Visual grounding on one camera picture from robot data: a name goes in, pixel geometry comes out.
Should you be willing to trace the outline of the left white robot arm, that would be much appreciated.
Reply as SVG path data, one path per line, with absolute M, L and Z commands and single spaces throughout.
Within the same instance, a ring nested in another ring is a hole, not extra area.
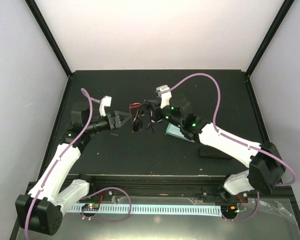
M 34 187 L 15 201 L 17 219 L 26 235 L 34 231 L 53 236 L 64 215 L 80 199 L 91 200 L 97 195 L 97 186 L 85 178 L 73 180 L 65 189 L 62 185 L 93 135 L 119 129 L 131 117 L 128 112 L 106 111 L 109 106 L 106 100 L 102 100 L 96 110 L 92 102 L 73 105 L 71 120 L 47 169 Z

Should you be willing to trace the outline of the green lined glasses case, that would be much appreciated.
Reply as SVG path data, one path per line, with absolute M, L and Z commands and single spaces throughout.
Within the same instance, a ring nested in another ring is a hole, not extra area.
M 187 139 L 186 137 L 184 137 L 184 135 L 181 133 L 180 129 L 174 125 L 172 125 L 171 123 L 169 123 L 167 125 L 167 128 L 166 128 L 166 131 L 165 133 L 167 135 L 170 135 L 172 137 L 175 137 L 175 138 L 178 138 L 178 139 L 182 139 L 182 140 L 185 140 L 187 142 L 191 142 L 191 143 L 194 143 L 195 141 L 194 140 L 189 140 Z

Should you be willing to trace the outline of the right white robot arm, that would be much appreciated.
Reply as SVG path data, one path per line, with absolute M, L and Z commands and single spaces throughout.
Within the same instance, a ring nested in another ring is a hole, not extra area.
M 230 201 L 242 192 L 256 190 L 269 195 L 286 171 L 277 147 L 270 141 L 258 143 L 240 138 L 194 115 L 190 102 L 181 94 L 168 100 L 147 100 L 153 121 L 165 120 L 188 140 L 215 148 L 236 159 L 247 169 L 229 175 L 218 187 L 218 198 Z

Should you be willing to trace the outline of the black round sunglasses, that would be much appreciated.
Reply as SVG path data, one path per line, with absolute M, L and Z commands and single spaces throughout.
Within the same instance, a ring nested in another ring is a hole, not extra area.
M 144 117 L 146 115 L 146 113 L 149 114 L 149 123 L 147 124 L 147 126 L 144 126 L 142 117 Z M 155 133 L 154 126 L 158 123 L 150 123 L 150 111 L 148 110 L 148 105 L 145 105 L 142 103 L 142 106 L 139 108 L 139 116 L 136 118 L 134 123 L 132 123 L 132 132 L 137 134 L 137 133 L 141 133 L 145 130 L 151 129 L 152 133 L 154 134 Z

